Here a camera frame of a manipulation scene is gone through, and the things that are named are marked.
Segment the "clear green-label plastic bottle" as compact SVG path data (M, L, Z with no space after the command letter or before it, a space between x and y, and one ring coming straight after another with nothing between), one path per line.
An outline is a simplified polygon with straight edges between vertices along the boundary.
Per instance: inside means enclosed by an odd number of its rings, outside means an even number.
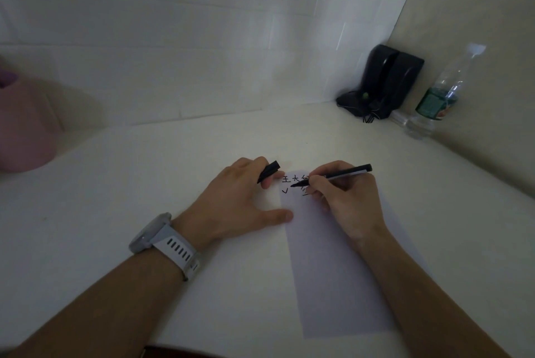
M443 120L458 102L459 92L466 84L471 65L485 50L485 45L469 43L465 51L453 59L426 90L411 115L394 110L388 119L402 127L405 133L414 139L430 137L437 123Z

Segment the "black pen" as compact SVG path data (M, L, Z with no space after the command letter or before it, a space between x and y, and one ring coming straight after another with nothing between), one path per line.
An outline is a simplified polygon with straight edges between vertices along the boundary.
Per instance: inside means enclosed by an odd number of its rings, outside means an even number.
M332 180L332 179L338 179L338 178L343 178L343 177L347 177L347 176L353 176L353 175L356 175L356 174L369 173L369 172L372 172L372 171L373 171L372 165L371 164L366 164L366 165L362 165L362 166L356 166L356 167L352 167L352 168L349 168L349 169L341 170L341 171L338 171L338 172L327 173L327 174L325 174L323 176L327 180ZM290 188L308 187L308 186L310 186L309 181L310 181L310 179L304 179L304 180L299 181L299 182L297 182L297 183L295 183L293 185L290 185Z

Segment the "black pen cap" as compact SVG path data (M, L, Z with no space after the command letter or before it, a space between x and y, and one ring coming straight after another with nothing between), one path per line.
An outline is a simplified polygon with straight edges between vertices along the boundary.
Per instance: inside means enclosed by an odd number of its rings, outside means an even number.
M265 179L274 175L276 172L278 172L279 169L280 169L280 165L277 161L274 161L270 163L269 165L265 166L263 171L260 173L258 177L257 184L260 184Z

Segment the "person's left forearm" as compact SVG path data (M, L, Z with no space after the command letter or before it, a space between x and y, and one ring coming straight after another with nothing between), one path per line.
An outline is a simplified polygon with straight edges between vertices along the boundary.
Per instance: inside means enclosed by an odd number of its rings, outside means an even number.
M140 358L183 284L183 271L159 251L134 255L7 358Z

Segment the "person's right forearm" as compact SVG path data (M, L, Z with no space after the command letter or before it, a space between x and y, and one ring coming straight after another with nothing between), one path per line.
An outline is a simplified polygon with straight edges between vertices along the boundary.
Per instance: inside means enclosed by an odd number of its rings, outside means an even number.
M355 241L415 358L511 358L384 227Z

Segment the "grey wrist watch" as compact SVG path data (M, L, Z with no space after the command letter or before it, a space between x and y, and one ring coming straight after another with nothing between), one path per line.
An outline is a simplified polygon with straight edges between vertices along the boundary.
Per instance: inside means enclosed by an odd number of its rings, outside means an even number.
M200 267L196 249L171 226L172 215L162 213L156 216L131 240L128 248L137 254L156 248L183 272L184 281L194 278Z

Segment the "white paper sheet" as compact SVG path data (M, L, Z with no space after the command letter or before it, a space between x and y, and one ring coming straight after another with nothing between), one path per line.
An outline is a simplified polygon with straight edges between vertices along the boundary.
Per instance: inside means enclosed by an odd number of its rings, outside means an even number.
M289 171L280 202L293 212L285 225L298 312L305 339L394 331L394 316L366 263L331 213L292 187L308 177Z

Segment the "pink plastic container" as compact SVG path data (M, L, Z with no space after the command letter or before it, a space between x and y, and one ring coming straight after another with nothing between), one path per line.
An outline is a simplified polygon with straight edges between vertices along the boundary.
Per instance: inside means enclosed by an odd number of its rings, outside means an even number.
M61 88L0 56L0 174L36 170L58 157L64 126L51 94Z

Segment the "person's left hand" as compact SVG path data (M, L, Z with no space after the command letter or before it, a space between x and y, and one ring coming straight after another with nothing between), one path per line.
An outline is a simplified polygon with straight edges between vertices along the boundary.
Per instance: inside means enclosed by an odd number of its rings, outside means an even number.
M174 218L171 226L195 249L202 251L212 242L234 238L264 229L260 212L254 203L258 189L268 189L274 180L284 176L278 171L257 184L264 167L265 157L240 158L225 167L182 214Z

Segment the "black electronic device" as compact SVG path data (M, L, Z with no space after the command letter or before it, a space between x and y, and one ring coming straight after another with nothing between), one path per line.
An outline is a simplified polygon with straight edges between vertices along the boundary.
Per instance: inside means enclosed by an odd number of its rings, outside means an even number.
M371 50L358 88L341 94L336 105L367 124L387 119L401 107L424 64L423 58L378 44Z

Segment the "person's right hand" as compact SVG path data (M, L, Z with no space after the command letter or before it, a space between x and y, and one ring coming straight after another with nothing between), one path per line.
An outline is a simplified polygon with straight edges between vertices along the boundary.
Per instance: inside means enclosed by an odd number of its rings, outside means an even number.
M324 164L310 172L309 178L324 178L331 172L352 168L342 160ZM389 250L393 237L386 227L376 179L371 173L343 177L348 180L348 191L333 197L315 197L322 208L330 211L361 254Z

